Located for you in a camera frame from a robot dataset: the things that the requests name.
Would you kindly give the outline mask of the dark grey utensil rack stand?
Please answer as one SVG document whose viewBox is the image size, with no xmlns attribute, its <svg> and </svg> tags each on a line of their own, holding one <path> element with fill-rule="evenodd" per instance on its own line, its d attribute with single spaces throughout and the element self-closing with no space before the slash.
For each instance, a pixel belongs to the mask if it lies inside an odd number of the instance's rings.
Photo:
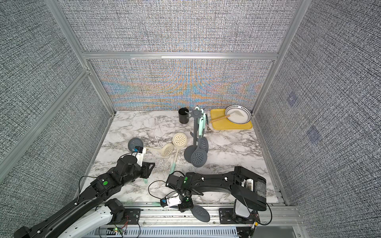
<svg viewBox="0 0 381 238">
<path fill-rule="evenodd" d="M 189 112 L 189 118 L 193 118 L 192 111 Z M 193 124 L 193 144 L 191 146 L 188 146 L 184 151 L 184 158 L 188 163 L 191 163 L 191 156 L 194 153 L 194 151 L 197 148 L 197 132 L 194 131 L 194 124 Z"/>
</svg>

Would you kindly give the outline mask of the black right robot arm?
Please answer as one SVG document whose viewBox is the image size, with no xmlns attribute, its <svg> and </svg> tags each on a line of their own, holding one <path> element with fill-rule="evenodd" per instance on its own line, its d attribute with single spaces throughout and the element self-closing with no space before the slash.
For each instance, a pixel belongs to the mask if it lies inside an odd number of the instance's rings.
<svg viewBox="0 0 381 238">
<path fill-rule="evenodd" d="M 259 223 L 258 212 L 267 210 L 266 179 L 241 166 L 236 166 L 233 171 L 214 175 L 188 172 L 176 176 L 172 173 L 165 185 L 178 196 L 160 199 L 160 206 L 177 208 L 180 212 L 190 210 L 193 216 L 202 222 L 209 222 L 210 215 L 204 208 L 193 204 L 192 196 L 203 196 L 206 192 L 231 194 L 236 199 L 235 204 L 242 203 L 249 212 L 246 216 L 234 211 L 243 219 L 252 216 L 255 222 Z"/>
</svg>

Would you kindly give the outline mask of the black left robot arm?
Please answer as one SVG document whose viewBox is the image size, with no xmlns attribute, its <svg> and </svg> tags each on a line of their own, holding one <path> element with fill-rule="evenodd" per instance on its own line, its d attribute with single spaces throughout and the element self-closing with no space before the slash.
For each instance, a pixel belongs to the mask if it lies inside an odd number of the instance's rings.
<svg viewBox="0 0 381 238">
<path fill-rule="evenodd" d="M 84 214 L 121 191 L 122 186 L 137 178 L 149 178 L 155 163 L 138 163 L 137 157 L 126 155 L 117 165 L 95 178 L 79 195 L 58 212 L 31 228 L 23 226 L 14 233 L 15 238 L 57 238 Z"/>
</svg>

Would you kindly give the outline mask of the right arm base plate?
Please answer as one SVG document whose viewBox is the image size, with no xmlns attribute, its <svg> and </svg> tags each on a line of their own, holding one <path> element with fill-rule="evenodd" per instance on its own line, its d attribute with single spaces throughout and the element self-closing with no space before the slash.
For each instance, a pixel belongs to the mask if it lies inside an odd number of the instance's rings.
<svg viewBox="0 0 381 238">
<path fill-rule="evenodd" d="M 253 224 L 260 222 L 257 211 L 249 210 L 239 215 L 234 208 L 219 208 L 219 221 L 221 224 Z"/>
</svg>

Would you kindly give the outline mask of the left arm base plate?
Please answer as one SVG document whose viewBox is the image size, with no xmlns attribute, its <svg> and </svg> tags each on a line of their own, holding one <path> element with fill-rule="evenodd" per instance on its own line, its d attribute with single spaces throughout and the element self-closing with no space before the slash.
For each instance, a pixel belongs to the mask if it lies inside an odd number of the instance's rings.
<svg viewBox="0 0 381 238">
<path fill-rule="evenodd" d="M 140 220 L 141 209 L 140 208 L 126 208 L 123 219 L 119 222 L 119 224 L 124 225 L 137 225 Z"/>
</svg>

